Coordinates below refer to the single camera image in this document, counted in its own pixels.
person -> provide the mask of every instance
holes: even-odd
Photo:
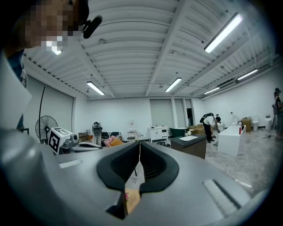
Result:
[[[33,0],[33,3],[13,26],[4,45],[4,54],[12,70],[25,87],[24,50],[41,46],[46,41],[56,41],[57,37],[72,36],[74,31],[82,31],[89,14],[87,0]],[[22,115],[17,129],[23,128]]]
[[[274,108],[277,109],[277,137],[282,138],[283,135],[283,105],[279,98],[279,94],[281,93],[279,88],[275,89],[274,97],[275,97],[275,106]]]
[[[218,116],[216,118],[214,118],[214,116],[209,115],[209,116],[204,118],[203,127],[204,127],[205,134],[207,136],[208,143],[210,143],[211,141],[214,141],[212,139],[212,137],[214,136],[213,123],[215,122],[216,130],[219,131],[217,123],[220,122],[220,121],[221,121],[221,118],[218,117]]]

gray floor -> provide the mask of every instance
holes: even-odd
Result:
[[[246,133],[244,149],[240,150],[236,157],[217,152],[217,146],[213,145],[215,142],[207,143],[205,160],[237,180],[253,197],[272,185],[281,165],[283,140],[277,139],[276,136],[263,139],[265,135],[270,134],[272,132],[265,130]],[[138,176],[136,177],[133,172],[125,185],[126,188],[139,189],[140,184],[145,181],[140,162],[136,171]]]

ceiling beam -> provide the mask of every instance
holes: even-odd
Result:
[[[200,73],[198,73],[195,77],[193,77],[191,80],[187,82],[187,85],[192,85],[197,80],[205,76],[207,73],[209,73],[211,70],[215,69],[218,65],[226,61],[231,55],[233,55],[238,49],[240,49],[243,45],[249,42],[258,32],[260,31],[260,28],[257,26],[254,26],[250,31],[249,34],[245,33],[240,40],[238,40],[234,45],[232,45],[226,52],[224,52],[220,57],[218,57],[215,61],[213,61],[210,65],[208,65],[206,68],[204,68]],[[176,95],[180,93],[185,87],[177,89],[173,95]]]
[[[150,78],[150,82],[149,82],[149,85],[147,87],[146,94],[145,94],[146,96],[149,94],[150,88],[152,86],[151,83],[154,83],[154,81],[155,81],[164,61],[165,61],[165,58],[166,58],[166,56],[167,56],[167,54],[168,54],[168,52],[169,52],[169,50],[172,46],[172,43],[173,43],[176,35],[178,34],[179,28],[181,26],[181,22],[182,22],[183,18],[185,17],[185,13],[187,12],[190,4],[191,4],[191,1],[189,1],[189,0],[180,0],[180,2],[178,4],[178,7],[177,7],[175,14],[174,14],[174,17],[173,17],[172,22],[170,24],[170,28],[167,32],[166,38],[164,40],[160,54],[158,56],[157,62],[155,64],[152,76]]]
[[[263,51],[260,55],[258,55],[256,57],[256,61],[259,62],[263,59],[265,59],[266,57],[269,57],[270,56],[270,50],[266,50],[266,51]],[[236,76],[237,74],[245,71],[245,70],[248,70],[250,67],[252,67],[253,65],[255,64],[255,61],[254,60],[251,60],[249,61],[248,63],[244,64],[243,66],[237,68],[235,71],[225,75],[224,77],[222,77],[221,79],[218,79],[216,80],[215,82],[213,82],[212,84],[209,84],[208,86],[204,87],[205,89],[210,89],[210,88],[213,88],[214,86],[217,86],[223,82],[225,82],[226,80],[229,80],[230,78]],[[195,95],[198,95],[200,93],[202,93],[203,90],[201,91],[196,91],[194,93],[191,93],[191,95],[195,96]]]
[[[110,88],[110,86],[107,84],[107,82],[104,80],[104,78],[101,76],[101,74],[98,72],[98,70],[94,66],[93,62],[89,59],[87,53],[85,52],[84,48],[81,46],[79,41],[75,40],[73,44],[74,44],[76,55],[81,60],[81,62],[86,66],[89,73],[95,77],[95,79],[100,83],[101,86],[105,87],[106,92],[110,93],[110,95],[113,98],[116,98],[115,93]]]
[[[23,55],[23,64],[25,67],[25,71],[30,77],[50,86],[51,88],[54,88],[62,93],[65,93],[69,96],[83,97],[83,98],[85,97],[85,95],[83,95],[82,93],[76,91],[75,89],[69,87],[68,85],[61,82],[60,80],[54,78],[51,74],[44,71],[40,66],[32,62],[25,55]]]

